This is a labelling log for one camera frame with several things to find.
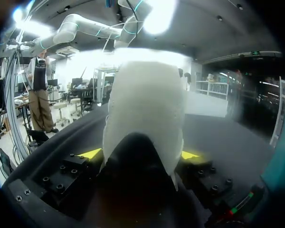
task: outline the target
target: shoe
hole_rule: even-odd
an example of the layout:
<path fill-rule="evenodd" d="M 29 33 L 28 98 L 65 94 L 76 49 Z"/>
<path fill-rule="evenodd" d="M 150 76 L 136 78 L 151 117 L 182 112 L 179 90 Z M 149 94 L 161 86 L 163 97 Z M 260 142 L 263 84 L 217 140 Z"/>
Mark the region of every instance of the shoe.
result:
<path fill-rule="evenodd" d="M 52 128 L 52 130 L 50 130 L 50 131 L 47 132 L 47 133 L 50 133 L 50 132 L 52 132 L 52 133 L 58 133 L 59 130 L 58 130 L 57 128 Z"/>

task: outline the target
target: ceiling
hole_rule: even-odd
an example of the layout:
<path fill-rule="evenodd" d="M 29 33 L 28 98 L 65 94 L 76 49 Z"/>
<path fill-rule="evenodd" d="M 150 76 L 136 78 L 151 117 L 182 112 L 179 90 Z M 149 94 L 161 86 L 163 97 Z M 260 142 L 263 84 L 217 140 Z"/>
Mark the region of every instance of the ceiling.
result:
<path fill-rule="evenodd" d="M 279 51 L 279 48 L 257 14 L 244 0 L 230 0 L 235 5 L 241 4 L 243 10 L 235 7 L 228 0 L 180 0 L 175 11 L 171 27 L 166 32 L 153 36 L 143 29 L 130 47 L 165 49 L 180 52 L 203 62 L 217 57 L 249 52 L 252 50 Z M 103 0 L 50 0 L 32 17 L 58 29 L 63 19 L 72 13 L 107 25 L 120 23 L 115 4 L 105 7 Z M 123 21 L 132 12 L 121 8 Z M 26 36 L 24 40 L 35 37 Z M 51 48 L 50 52 L 65 46 L 79 50 L 102 48 L 105 40 L 78 32 L 76 38 L 67 44 Z"/>

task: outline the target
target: white cloth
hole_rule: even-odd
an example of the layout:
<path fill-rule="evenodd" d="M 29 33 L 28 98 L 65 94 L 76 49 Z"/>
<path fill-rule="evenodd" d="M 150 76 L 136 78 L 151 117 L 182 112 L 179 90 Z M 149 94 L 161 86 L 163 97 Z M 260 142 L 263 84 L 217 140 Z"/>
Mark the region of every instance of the white cloth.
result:
<path fill-rule="evenodd" d="M 184 91 L 177 67 L 158 62 L 123 64 L 114 80 L 104 128 L 107 162 L 128 134 L 147 135 L 175 183 L 174 170 L 183 148 Z"/>

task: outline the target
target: stool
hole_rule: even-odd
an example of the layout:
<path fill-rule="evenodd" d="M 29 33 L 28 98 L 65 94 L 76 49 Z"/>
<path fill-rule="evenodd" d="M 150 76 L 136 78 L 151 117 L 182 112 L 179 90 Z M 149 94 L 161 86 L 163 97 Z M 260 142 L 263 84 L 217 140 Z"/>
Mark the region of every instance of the stool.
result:
<path fill-rule="evenodd" d="M 75 104 L 75 111 L 71 113 L 71 116 L 73 116 L 73 114 L 77 114 L 78 117 L 80 116 L 81 112 L 77 110 L 78 103 L 80 103 L 80 98 L 71 99 L 71 104 Z"/>
<path fill-rule="evenodd" d="M 57 124 L 58 124 L 58 123 L 61 123 L 61 126 L 62 126 L 62 127 L 64 126 L 64 123 L 65 123 L 65 122 L 70 123 L 70 120 L 69 120 L 69 119 L 66 119 L 66 118 L 64 118 L 64 117 L 62 117 L 62 114 L 61 114 L 61 109 L 62 109 L 62 108 L 65 108 L 66 105 L 67 105 L 66 103 L 56 103 L 56 104 L 53 105 L 53 107 L 54 107 L 55 109 L 59 109 L 60 119 L 57 119 L 57 120 L 56 120 L 56 123 L 57 123 Z"/>

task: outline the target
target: exit sign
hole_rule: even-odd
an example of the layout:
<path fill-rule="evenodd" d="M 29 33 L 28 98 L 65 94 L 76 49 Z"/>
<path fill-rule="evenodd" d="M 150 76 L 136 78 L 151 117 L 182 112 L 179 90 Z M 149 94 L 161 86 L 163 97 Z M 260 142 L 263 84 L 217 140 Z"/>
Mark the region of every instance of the exit sign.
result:
<path fill-rule="evenodd" d="M 259 55 L 260 55 L 260 52 L 259 52 L 259 51 L 252 51 L 252 52 L 251 52 L 251 55 L 253 55 L 253 56 L 259 56 Z"/>

